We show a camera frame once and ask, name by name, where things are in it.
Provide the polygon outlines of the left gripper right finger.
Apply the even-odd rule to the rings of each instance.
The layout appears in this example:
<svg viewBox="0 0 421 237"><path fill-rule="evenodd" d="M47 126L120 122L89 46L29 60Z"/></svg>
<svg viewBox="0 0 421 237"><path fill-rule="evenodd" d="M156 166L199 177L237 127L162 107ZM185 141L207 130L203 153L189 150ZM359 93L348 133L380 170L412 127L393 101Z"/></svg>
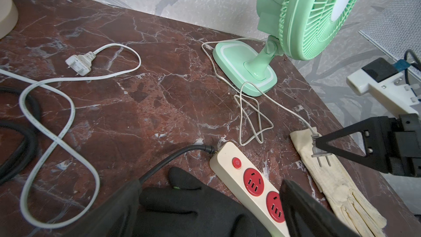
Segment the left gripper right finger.
<svg viewBox="0 0 421 237"><path fill-rule="evenodd" d="M294 181L283 180L280 199L292 237L358 237Z"/></svg>

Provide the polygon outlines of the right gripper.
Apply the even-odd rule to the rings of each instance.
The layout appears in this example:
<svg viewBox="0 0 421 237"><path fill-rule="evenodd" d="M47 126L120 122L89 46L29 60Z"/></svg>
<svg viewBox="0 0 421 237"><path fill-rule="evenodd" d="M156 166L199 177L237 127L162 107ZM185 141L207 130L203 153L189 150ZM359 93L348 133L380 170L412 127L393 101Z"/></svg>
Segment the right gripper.
<svg viewBox="0 0 421 237"><path fill-rule="evenodd" d="M421 176L421 122L417 114L398 119L371 117L315 139L317 148L381 173Z"/></svg>

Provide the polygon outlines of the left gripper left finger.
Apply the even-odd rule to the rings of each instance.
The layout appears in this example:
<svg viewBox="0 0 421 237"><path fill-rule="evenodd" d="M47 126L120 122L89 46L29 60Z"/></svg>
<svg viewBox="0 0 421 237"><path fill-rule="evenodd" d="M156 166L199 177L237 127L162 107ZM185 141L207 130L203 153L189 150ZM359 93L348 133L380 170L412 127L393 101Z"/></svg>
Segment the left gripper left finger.
<svg viewBox="0 0 421 237"><path fill-rule="evenodd" d="M137 220L141 190L139 180L126 183L64 236L131 237Z"/></svg>

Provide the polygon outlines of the black work glove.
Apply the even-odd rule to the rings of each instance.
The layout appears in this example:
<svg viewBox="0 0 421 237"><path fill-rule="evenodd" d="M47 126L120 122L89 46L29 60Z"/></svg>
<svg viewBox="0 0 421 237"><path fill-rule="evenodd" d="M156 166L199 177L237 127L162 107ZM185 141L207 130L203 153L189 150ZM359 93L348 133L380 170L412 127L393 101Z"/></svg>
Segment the black work glove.
<svg viewBox="0 0 421 237"><path fill-rule="evenodd" d="M140 194L135 237L268 237L269 231L243 205L172 167L171 188Z"/></svg>

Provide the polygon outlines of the beige red power strip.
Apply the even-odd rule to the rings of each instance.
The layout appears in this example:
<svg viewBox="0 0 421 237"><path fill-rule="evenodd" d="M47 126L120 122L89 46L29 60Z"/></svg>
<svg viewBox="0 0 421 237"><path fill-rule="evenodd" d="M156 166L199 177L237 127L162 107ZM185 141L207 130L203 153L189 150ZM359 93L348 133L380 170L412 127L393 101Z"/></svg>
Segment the beige red power strip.
<svg viewBox="0 0 421 237"><path fill-rule="evenodd" d="M273 237L289 236L279 190L235 144L225 143L209 164L225 186Z"/></svg>

